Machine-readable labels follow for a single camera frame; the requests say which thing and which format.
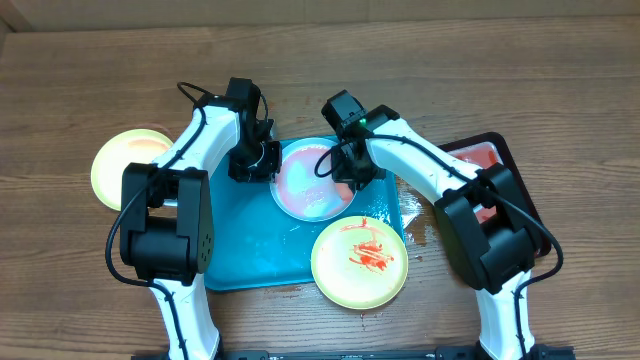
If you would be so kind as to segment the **light blue plate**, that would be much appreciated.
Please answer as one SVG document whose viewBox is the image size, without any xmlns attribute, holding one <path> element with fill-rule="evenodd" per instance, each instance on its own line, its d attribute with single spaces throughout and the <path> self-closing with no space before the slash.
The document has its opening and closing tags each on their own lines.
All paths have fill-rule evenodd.
<svg viewBox="0 0 640 360">
<path fill-rule="evenodd" d="M 334 140 L 305 138 L 282 145 L 281 168 L 270 190 L 287 215 L 319 222 L 339 215 L 353 202 L 356 192 L 348 185 L 315 175 L 318 160 L 336 145 Z"/>
</svg>

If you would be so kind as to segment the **yellow plate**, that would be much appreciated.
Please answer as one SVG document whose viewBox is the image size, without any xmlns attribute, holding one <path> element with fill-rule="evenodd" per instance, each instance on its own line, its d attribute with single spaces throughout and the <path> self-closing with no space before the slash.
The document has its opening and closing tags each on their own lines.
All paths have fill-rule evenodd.
<svg viewBox="0 0 640 360">
<path fill-rule="evenodd" d="M 120 133 L 98 151 L 91 167 L 91 185 L 96 197 L 107 207 L 121 210 L 122 175 L 130 163 L 151 163 L 164 154 L 173 142 L 150 129 Z"/>
<path fill-rule="evenodd" d="M 408 265 L 401 236 L 368 216 L 332 222 L 311 252 L 317 287 L 334 303 L 354 310 L 377 308 L 392 300 L 404 286 Z"/>
</svg>

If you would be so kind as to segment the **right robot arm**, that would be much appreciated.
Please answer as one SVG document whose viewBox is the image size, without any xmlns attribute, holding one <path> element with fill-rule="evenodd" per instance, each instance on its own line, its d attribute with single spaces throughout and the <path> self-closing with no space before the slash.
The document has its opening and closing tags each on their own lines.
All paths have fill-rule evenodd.
<svg viewBox="0 0 640 360">
<path fill-rule="evenodd" d="M 526 283 L 542 238 L 512 172 L 444 152 L 387 106 L 325 104 L 335 131 L 332 178 L 364 185 L 388 170 L 433 206 L 454 273 L 476 292 L 479 345 L 491 359 L 526 359 L 535 344 L 528 325 Z"/>
</svg>

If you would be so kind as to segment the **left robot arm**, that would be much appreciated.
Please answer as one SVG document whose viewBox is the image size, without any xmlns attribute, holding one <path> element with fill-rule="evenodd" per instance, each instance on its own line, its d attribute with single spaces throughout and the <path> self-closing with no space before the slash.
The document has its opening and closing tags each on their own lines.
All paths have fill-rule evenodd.
<svg viewBox="0 0 640 360">
<path fill-rule="evenodd" d="M 169 339 L 168 359 L 217 359 L 221 335 L 204 285 L 214 221 L 209 181 L 221 162 L 239 183 L 270 182 L 281 147 L 257 100 L 202 98 L 169 151 L 150 164 L 129 164 L 122 209 L 107 238 L 105 260 L 118 281 L 149 289 Z"/>
</svg>

